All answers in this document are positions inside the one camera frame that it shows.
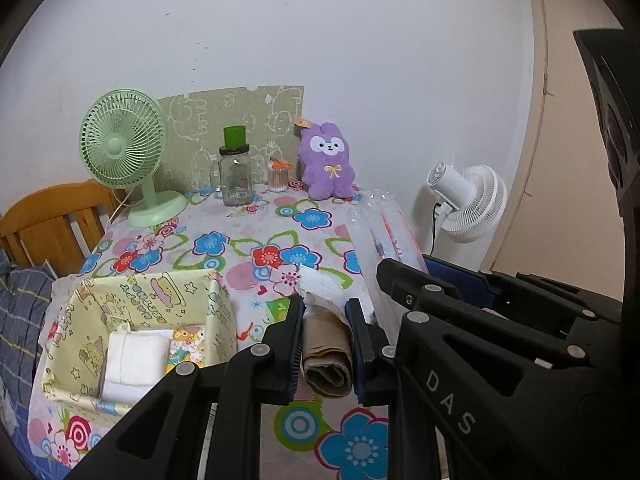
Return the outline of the clear plastic packet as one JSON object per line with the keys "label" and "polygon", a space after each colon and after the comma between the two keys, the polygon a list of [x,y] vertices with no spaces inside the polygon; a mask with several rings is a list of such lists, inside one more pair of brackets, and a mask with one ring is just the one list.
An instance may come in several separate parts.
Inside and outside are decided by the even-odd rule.
{"label": "clear plastic packet", "polygon": [[383,259],[393,259],[426,273],[421,249],[396,200],[381,190],[357,191],[352,198],[347,231],[375,319],[392,336],[400,327],[400,307],[378,286],[376,270]]}

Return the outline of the white soft cloth pack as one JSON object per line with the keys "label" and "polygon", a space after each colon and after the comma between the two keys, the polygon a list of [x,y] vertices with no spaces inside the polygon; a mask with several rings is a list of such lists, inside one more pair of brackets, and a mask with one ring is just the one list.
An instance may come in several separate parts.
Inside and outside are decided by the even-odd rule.
{"label": "white soft cloth pack", "polygon": [[116,330],[110,333],[104,379],[125,386],[152,386],[166,373],[168,330]]}

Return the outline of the cartoon print tissue pack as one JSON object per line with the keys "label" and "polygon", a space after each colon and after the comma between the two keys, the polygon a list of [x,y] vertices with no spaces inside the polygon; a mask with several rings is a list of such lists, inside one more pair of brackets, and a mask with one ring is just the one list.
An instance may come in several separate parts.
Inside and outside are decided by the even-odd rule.
{"label": "cartoon print tissue pack", "polygon": [[172,331],[166,370],[169,372],[182,362],[192,362],[198,367],[204,365],[205,327],[203,325],[183,325]]}

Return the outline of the beige bandage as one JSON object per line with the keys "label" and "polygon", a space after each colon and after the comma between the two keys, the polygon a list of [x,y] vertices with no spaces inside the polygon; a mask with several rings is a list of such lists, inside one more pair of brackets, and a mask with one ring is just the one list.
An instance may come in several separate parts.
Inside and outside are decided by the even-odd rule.
{"label": "beige bandage", "polygon": [[345,307],[348,295],[334,276],[302,266],[297,287],[305,306],[302,367],[309,388],[325,398],[352,391],[352,330]]}

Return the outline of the white pad in box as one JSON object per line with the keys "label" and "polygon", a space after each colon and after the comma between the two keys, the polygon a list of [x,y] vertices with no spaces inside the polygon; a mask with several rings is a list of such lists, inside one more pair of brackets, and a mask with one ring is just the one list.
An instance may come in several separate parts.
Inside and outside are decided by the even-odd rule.
{"label": "white pad in box", "polygon": [[101,399],[106,402],[134,405],[150,390],[151,386],[132,386],[119,384],[118,382],[104,382]]}

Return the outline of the white floor fan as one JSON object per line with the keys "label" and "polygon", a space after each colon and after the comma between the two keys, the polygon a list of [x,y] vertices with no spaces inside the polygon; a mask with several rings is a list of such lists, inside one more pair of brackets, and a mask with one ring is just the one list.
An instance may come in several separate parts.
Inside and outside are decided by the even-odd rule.
{"label": "white floor fan", "polygon": [[508,201],[506,184],[495,170],[476,165],[459,171],[439,162],[425,183],[436,197],[431,213],[430,255],[442,236],[456,246],[490,242]]}

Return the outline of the yellow fabric storage box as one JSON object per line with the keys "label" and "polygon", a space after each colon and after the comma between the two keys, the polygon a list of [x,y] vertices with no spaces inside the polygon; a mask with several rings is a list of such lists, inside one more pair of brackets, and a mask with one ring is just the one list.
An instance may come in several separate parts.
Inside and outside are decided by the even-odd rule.
{"label": "yellow fabric storage box", "polygon": [[110,333],[168,330],[171,336],[183,325],[205,327],[202,367],[235,355],[234,312],[217,272],[171,271],[78,281],[44,347],[44,396],[99,426],[115,425],[132,405],[101,399]]}

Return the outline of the purple plush bunny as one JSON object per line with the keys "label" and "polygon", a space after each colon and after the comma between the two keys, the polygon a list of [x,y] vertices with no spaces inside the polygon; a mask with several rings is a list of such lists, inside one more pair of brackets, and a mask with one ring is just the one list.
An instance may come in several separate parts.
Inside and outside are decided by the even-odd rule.
{"label": "purple plush bunny", "polygon": [[356,174],[349,162],[349,145],[333,122],[302,122],[298,160],[312,200],[350,200],[354,196]]}

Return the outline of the floral tablecloth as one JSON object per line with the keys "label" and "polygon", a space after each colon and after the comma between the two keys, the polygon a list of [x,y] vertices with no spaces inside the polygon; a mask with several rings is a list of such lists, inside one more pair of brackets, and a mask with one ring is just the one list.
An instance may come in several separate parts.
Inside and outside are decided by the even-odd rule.
{"label": "floral tablecloth", "polygon": [[[117,275],[213,270],[228,290],[236,325],[236,351],[262,340],[288,312],[302,266],[340,281],[365,314],[373,304],[347,231],[352,198],[312,200],[299,183],[283,193],[257,192],[231,208],[207,192],[191,193],[177,217],[150,228],[117,222],[75,275],[52,288],[43,344],[80,280]],[[32,390],[27,440],[38,456],[75,466],[113,427],[103,427],[47,399],[42,357]]]}

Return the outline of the small toothpick jar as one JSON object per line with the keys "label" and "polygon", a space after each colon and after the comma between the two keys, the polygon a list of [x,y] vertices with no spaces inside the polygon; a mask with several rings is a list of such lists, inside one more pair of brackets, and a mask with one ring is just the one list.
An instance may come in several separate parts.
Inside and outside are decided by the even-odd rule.
{"label": "small toothpick jar", "polygon": [[290,170],[293,165],[287,160],[272,158],[267,165],[268,188],[271,192],[281,193],[288,189]]}

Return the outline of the grey plaid pillow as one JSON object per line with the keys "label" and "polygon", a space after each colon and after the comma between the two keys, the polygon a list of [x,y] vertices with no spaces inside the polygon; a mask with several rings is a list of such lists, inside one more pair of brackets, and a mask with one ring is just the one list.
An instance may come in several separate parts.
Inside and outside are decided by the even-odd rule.
{"label": "grey plaid pillow", "polygon": [[26,405],[32,393],[52,284],[45,268],[23,268],[1,251],[1,378],[19,404]]}

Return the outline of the glass jar green lid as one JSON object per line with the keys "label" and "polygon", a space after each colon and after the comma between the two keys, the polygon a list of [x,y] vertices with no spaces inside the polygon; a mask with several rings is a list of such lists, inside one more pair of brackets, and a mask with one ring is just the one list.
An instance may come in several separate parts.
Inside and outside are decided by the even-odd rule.
{"label": "glass jar green lid", "polygon": [[250,146],[242,125],[222,129],[224,143],[218,148],[219,192],[228,207],[248,205],[253,197]]}

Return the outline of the green desk fan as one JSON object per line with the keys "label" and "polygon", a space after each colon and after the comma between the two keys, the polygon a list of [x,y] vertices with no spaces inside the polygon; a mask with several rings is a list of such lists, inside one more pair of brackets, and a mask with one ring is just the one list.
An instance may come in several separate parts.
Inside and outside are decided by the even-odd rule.
{"label": "green desk fan", "polygon": [[79,129],[79,155],[98,181],[116,190],[139,190],[129,211],[134,228],[162,224],[186,209],[186,196],[157,192],[154,176],[166,148],[163,111],[153,98],[134,89],[105,93],[85,114]]}

